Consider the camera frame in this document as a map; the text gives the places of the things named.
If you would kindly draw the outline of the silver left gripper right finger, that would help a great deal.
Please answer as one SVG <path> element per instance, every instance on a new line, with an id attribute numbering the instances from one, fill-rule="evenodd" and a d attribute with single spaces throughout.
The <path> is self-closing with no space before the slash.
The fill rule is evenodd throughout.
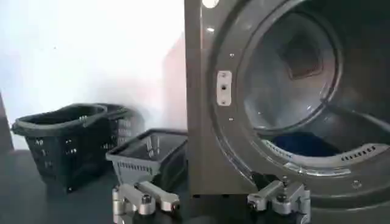
<path id="1" fill-rule="evenodd" d="M 311 223 L 311 191 L 300 182 L 274 180 L 247 196 L 249 208 L 262 212 L 271 208 L 279 215 L 297 214 L 296 223 Z"/>

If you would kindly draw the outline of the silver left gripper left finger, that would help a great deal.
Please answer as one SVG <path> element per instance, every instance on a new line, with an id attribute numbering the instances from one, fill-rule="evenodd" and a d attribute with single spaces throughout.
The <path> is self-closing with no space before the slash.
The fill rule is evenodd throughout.
<path id="1" fill-rule="evenodd" d="M 180 197 L 150 181 L 123 183 L 112 189 L 113 223 L 124 223 L 124 216 L 127 214 L 147 217 L 153 215 L 157 209 L 175 213 L 180 209 Z"/>

